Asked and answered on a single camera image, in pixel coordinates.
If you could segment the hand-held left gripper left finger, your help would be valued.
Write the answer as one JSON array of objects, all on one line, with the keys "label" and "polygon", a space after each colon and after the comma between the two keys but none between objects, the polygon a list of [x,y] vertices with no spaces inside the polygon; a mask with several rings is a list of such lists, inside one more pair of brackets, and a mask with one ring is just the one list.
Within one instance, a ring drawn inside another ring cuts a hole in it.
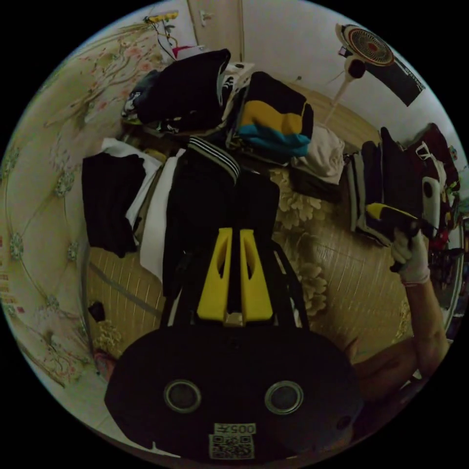
[{"label": "hand-held left gripper left finger", "polygon": [[221,228],[210,257],[197,308],[203,321],[224,322],[228,305],[233,229]]}]

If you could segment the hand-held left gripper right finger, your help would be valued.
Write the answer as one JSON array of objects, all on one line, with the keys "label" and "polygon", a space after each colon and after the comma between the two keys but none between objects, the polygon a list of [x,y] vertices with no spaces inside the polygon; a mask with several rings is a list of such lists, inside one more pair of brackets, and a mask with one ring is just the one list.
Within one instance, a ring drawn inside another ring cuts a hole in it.
[{"label": "hand-held left gripper right finger", "polygon": [[254,231],[243,229],[240,239],[241,311],[244,322],[267,322],[273,309],[261,259],[257,251]]}]

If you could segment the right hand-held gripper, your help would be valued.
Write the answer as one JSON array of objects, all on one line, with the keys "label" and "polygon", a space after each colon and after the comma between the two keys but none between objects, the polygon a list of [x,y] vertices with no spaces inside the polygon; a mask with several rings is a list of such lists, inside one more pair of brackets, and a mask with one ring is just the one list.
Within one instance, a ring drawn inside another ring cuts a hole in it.
[{"label": "right hand-held gripper", "polygon": [[[418,231],[426,230],[427,223],[424,220],[416,218],[408,213],[397,211],[393,207],[381,203],[372,203],[366,205],[367,214],[375,220],[387,221],[392,226],[393,231],[398,228],[404,232],[409,238],[412,238]],[[397,273],[400,265],[394,261],[390,270]]]}]

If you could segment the person's right hand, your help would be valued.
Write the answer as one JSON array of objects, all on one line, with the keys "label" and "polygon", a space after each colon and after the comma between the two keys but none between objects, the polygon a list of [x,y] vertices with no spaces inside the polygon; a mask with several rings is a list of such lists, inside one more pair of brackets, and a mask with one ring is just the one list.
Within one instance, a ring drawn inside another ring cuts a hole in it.
[{"label": "person's right hand", "polygon": [[395,228],[391,255],[400,265],[397,273],[405,287],[413,287],[429,281],[428,249],[421,231],[409,238],[404,232]]}]

